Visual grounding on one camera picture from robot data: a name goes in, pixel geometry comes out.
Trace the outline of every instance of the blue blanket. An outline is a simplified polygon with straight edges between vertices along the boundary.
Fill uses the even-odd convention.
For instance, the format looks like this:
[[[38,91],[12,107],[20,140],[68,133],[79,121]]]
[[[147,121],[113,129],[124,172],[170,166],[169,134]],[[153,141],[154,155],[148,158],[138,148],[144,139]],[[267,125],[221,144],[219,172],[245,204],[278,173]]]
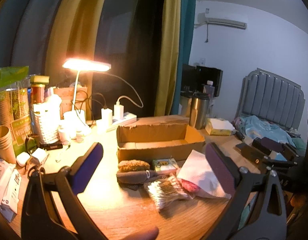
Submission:
[[[244,126],[245,134],[253,140],[256,137],[267,137],[276,142],[290,143],[295,146],[292,138],[286,131],[276,124],[271,124],[267,121],[261,121],[257,116],[252,115],[248,117],[241,117],[241,122]]]

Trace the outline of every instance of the lamp head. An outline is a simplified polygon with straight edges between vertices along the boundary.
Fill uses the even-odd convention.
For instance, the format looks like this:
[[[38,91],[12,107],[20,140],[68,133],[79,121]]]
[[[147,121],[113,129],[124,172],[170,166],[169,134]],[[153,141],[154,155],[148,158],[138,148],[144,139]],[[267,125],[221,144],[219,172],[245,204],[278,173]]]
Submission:
[[[64,68],[69,68],[77,71],[107,71],[111,68],[111,64],[85,60],[79,58],[70,58],[63,65]]]

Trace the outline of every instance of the thermos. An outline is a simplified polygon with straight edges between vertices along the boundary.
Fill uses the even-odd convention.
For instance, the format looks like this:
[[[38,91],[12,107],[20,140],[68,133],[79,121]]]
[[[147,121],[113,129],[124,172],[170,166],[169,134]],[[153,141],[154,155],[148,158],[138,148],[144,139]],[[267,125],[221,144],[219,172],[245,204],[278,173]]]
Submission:
[[[196,93],[193,95],[190,110],[190,126],[196,129],[204,127],[209,105],[210,98],[207,94]]]

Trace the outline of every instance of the stack of paper cups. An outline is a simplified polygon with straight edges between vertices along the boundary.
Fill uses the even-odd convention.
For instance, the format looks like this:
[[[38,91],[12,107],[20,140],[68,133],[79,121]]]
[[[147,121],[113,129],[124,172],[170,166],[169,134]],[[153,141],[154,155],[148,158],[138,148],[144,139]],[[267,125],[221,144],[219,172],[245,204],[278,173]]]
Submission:
[[[0,158],[8,163],[16,164],[13,140],[7,126],[0,126]]]
[[[0,125],[7,126],[11,130],[11,123],[13,122],[13,120],[14,117],[12,111],[10,92],[9,91],[0,92]]]
[[[14,89],[10,92],[14,120],[29,114],[27,89]]]

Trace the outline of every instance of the power strip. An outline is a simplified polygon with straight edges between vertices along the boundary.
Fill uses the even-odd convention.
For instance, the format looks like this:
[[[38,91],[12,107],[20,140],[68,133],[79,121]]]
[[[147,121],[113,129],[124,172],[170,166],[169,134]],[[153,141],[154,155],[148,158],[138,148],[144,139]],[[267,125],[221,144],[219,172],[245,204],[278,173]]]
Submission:
[[[96,124],[101,124],[101,119],[96,121]],[[102,130],[102,127],[97,128],[100,132],[109,132],[115,130],[119,125],[126,125],[131,124],[137,121],[137,116],[135,114],[131,114],[129,112],[125,112],[123,119],[115,119],[113,118],[113,124],[107,127],[106,129]]]

